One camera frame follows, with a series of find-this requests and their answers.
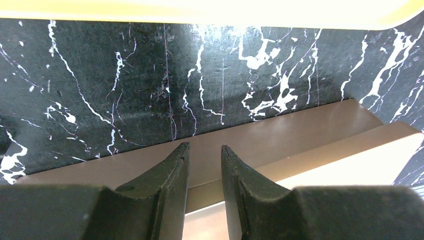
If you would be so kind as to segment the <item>rose gold box lid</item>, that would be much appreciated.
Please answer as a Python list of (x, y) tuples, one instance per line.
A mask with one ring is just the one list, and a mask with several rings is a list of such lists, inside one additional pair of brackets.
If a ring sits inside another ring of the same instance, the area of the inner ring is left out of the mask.
[[(388, 186), (423, 140), (421, 131), (397, 121), (251, 167), (288, 189), (300, 186)], [(222, 177), (190, 187), (186, 210), (183, 239), (228, 239)]]

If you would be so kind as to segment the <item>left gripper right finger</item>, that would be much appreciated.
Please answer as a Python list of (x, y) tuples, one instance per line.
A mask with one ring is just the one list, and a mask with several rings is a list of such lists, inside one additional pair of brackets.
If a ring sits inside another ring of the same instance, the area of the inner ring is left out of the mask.
[(405, 186), (287, 189), (221, 148), (231, 240), (421, 240), (424, 201)]

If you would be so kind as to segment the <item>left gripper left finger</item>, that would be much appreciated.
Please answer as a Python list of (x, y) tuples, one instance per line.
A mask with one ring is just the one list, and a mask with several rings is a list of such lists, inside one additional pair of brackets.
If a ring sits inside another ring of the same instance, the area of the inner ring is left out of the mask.
[(180, 240), (190, 144), (116, 189), (81, 184), (0, 187), (3, 240)]

